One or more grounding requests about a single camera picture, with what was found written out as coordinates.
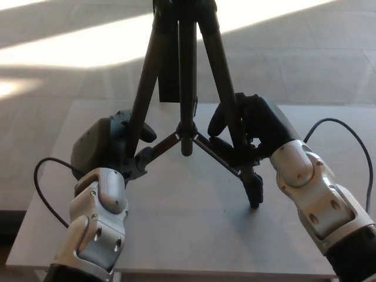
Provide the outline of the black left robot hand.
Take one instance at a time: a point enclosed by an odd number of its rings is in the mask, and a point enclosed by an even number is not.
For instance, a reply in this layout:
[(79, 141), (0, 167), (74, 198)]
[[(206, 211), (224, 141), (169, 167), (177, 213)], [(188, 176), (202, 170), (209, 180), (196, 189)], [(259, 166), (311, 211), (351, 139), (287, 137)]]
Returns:
[(135, 156), (126, 156), (127, 139), (131, 135), (130, 117), (130, 110), (102, 117), (77, 139), (70, 157), (76, 179), (100, 167), (119, 172), (126, 182), (147, 173), (145, 167), (152, 157), (151, 147), (142, 149)]

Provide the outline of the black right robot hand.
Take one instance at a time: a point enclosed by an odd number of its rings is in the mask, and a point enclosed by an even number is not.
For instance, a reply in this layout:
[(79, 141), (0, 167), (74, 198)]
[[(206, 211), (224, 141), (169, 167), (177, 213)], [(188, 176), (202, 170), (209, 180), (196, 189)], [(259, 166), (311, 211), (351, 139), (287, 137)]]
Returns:
[(271, 157), (282, 145), (300, 139), (295, 128), (274, 102), (259, 95), (246, 96), (242, 92), (236, 93), (236, 101), (247, 146), (237, 152), (218, 137), (227, 127), (223, 103), (215, 110), (207, 130), (211, 144), (219, 149), (231, 166), (255, 165), (259, 160)]

